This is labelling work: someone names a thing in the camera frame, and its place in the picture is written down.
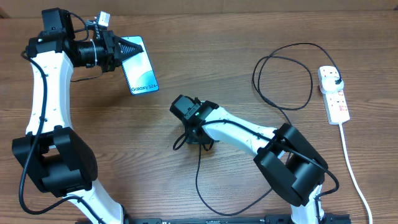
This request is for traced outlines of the Samsung Galaxy smartphone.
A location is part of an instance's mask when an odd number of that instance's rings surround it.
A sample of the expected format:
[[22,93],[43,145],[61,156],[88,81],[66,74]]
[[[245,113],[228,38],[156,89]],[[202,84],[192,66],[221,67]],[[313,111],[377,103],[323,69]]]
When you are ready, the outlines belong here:
[[138,44],[143,49],[142,53],[139,53],[122,63],[122,68],[131,94],[140,95],[158,91],[159,84],[142,37],[138,35],[127,36],[123,37],[123,39],[134,44]]

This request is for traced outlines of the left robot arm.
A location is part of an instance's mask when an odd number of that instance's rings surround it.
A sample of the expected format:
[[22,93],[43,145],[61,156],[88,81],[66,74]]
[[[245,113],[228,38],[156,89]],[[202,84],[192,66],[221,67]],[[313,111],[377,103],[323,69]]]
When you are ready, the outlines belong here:
[[93,150],[72,128],[70,85],[77,67],[112,72],[143,49],[109,30],[107,12],[85,21],[86,37],[79,40],[74,17],[60,8],[42,11],[44,29],[21,54],[32,66],[34,90],[25,136],[12,141],[12,153],[22,166],[19,192],[30,179],[58,204],[74,204],[90,223],[132,223],[98,180]]

